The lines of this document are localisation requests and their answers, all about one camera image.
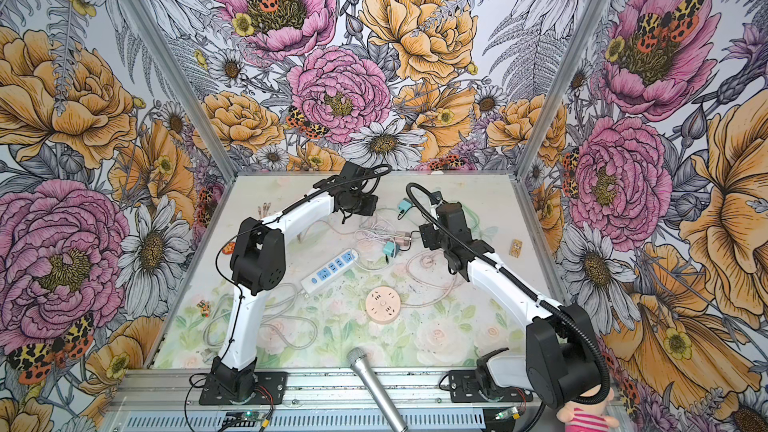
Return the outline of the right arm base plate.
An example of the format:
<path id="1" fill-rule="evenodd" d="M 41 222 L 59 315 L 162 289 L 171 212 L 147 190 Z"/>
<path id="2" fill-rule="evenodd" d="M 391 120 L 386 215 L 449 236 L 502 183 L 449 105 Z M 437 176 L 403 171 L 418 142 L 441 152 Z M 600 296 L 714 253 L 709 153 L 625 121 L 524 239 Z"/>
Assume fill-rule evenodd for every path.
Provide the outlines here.
<path id="1" fill-rule="evenodd" d="M 439 387 L 447 391 L 452 403 L 520 403 L 534 399 L 533 393 L 519 388 L 492 389 L 482 386 L 476 373 L 470 370 L 454 369 L 440 381 Z"/>

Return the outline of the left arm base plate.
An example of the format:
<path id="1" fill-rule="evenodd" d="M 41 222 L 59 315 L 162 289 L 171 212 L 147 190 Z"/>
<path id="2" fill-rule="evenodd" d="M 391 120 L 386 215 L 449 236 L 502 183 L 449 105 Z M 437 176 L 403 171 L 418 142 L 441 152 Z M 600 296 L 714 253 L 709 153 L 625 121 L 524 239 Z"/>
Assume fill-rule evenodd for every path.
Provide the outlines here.
<path id="1" fill-rule="evenodd" d="M 233 377 L 210 374 L 199 398 L 204 406 L 280 405 L 287 386 L 288 373 L 257 371 Z"/>

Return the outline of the white blue power strip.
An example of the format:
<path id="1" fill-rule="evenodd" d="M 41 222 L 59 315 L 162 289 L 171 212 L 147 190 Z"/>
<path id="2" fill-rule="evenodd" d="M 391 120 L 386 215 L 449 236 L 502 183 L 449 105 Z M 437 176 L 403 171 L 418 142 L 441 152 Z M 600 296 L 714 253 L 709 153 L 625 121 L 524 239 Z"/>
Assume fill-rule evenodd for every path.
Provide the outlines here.
<path id="1" fill-rule="evenodd" d="M 329 285 L 337 277 L 351 270 L 358 261 L 359 254 L 354 249 L 347 249 L 310 273 L 300 284 L 306 294 L 312 295 Z"/>

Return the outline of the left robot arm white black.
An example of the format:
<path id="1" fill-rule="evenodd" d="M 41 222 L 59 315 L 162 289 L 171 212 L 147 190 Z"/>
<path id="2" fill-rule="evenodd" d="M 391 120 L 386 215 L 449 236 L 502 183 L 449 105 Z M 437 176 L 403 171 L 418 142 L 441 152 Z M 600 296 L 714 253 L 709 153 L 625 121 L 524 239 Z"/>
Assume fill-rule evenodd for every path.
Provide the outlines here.
<path id="1" fill-rule="evenodd" d="M 285 276 L 288 243 L 334 213 L 344 218 L 372 216 L 378 202 L 375 190 L 380 179 L 391 172 L 388 164 L 363 167 L 347 162 L 339 173 L 319 180 L 281 211 L 241 222 L 232 238 L 234 251 L 229 259 L 233 309 L 225 340 L 208 374 L 223 398 L 242 403 L 256 390 L 258 331 L 270 293 Z"/>

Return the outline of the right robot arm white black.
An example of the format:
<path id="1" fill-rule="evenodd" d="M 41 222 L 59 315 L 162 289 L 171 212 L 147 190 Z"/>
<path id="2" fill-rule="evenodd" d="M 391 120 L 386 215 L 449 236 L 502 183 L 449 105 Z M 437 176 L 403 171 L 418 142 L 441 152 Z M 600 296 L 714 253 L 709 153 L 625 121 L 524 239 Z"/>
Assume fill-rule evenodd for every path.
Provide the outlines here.
<path id="1" fill-rule="evenodd" d="M 586 311 L 546 296 L 508 268 L 492 246 L 472 236 L 461 203 L 415 182 L 405 192 L 426 220 L 420 226 L 424 246 L 440 250 L 451 274 L 488 293 L 525 332 L 523 357 L 502 347 L 478 362 L 484 392 L 531 390 L 555 410 L 607 399 L 610 374 Z"/>

